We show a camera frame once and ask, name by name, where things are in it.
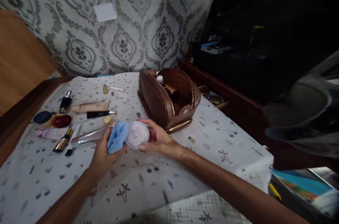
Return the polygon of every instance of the white tablecloth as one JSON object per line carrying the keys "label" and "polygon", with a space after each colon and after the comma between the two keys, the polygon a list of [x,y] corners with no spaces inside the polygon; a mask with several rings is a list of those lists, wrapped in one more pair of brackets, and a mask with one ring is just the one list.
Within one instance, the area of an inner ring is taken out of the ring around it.
{"label": "white tablecloth", "polygon": [[[109,109],[118,111],[117,115],[112,115],[114,120],[132,122],[138,119],[137,113],[147,118],[137,96],[138,80],[139,73],[133,72],[101,78],[77,77],[59,86],[40,111],[57,112],[60,98],[67,90],[72,90],[75,104],[108,98]],[[110,90],[104,95],[103,84],[125,88],[126,91],[115,91],[111,96]],[[81,125],[79,135],[104,126],[102,117],[87,120],[85,113],[69,114],[74,128]],[[0,169],[1,223],[35,223],[91,162],[95,144],[79,147],[72,156],[65,157],[67,149],[63,153],[53,153],[56,143],[35,137],[37,129],[41,127],[34,123],[27,127],[16,149]],[[205,98],[201,98],[192,124],[171,136],[183,146],[267,192],[273,156]],[[136,220],[142,215],[155,222],[165,220],[168,223],[244,220],[178,163],[157,153],[128,150],[93,188],[75,223],[113,223]]]}

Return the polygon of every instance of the wooden headboard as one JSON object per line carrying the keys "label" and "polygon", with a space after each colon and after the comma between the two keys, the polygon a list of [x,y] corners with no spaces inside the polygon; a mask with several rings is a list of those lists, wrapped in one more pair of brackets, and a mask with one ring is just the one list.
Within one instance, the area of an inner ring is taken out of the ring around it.
{"label": "wooden headboard", "polygon": [[0,10],[0,166],[48,96],[68,76],[13,11]]}

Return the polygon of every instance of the damask wallpaper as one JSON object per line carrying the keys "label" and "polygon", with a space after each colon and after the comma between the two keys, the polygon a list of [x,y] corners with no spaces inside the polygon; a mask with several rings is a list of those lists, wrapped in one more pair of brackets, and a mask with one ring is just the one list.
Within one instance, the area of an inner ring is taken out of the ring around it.
{"label": "damask wallpaper", "polygon": [[[175,67],[199,40],[213,0],[0,0],[16,11],[60,68],[89,77]],[[114,2],[115,20],[93,5]]]}

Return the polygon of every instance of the person's left hand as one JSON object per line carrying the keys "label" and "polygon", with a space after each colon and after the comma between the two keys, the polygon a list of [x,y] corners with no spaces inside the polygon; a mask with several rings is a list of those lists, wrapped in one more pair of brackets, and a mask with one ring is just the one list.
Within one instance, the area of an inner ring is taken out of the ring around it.
{"label": "person's left hand", "polygon": [[121,157],[128,146],[123,146],[118,152],[108,153],[107,141],[112,132],[113,127],[108,127],[102,138],[96,143],[92,162],[88,167],[91,175],[100,180],[110,169],[110,167]]}

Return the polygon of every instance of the white sticky note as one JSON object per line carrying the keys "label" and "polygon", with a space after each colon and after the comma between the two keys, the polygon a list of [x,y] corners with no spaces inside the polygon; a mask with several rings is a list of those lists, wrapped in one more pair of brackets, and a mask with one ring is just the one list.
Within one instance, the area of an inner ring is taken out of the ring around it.
{"label": "white sticky note", "polygon": [[117,18],[117,11],[114,3],[95,5],[93,7],[99,22]]}

